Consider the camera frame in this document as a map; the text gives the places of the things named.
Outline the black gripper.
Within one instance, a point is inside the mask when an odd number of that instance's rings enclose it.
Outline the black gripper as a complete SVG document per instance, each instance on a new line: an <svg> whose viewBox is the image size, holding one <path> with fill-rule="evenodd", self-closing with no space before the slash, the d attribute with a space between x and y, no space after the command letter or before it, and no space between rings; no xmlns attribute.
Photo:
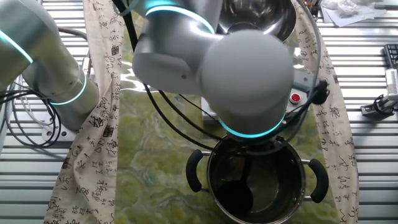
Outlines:
<svg viewBox="0 0 398 224"><path fill-rule="evenodd" d="M231 150L232 154L272 154L285 146L282 136L257 139L237 139L236 148Z"/></svg>

